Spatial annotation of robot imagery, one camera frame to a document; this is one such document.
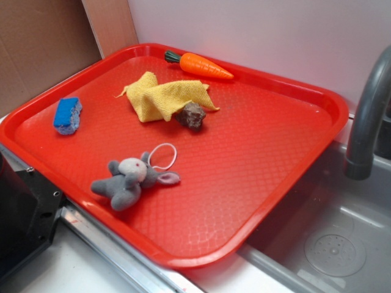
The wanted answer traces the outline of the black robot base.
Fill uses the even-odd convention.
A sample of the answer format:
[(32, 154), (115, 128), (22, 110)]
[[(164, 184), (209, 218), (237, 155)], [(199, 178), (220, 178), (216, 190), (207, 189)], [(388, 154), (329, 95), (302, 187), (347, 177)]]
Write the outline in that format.
[(38, 171), (15, 171), (1, 156), (1, 282), (53, 242), (63, 192)]

